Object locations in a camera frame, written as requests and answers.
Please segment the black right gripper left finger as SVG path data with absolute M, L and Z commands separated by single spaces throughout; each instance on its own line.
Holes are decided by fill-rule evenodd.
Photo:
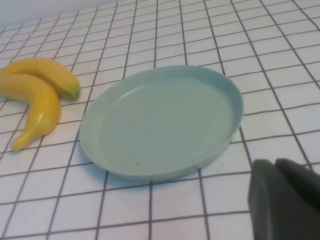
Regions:
M 256 240 L 318 240 L 320 207 L 300 197 L 275 163 L 252 164 L 248 206 Z

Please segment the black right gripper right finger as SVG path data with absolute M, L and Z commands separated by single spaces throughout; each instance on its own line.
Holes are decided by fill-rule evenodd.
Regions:
M 275 166 L 302 199 L 320 207 L 320 175 L 287 158 L 278 158 Z

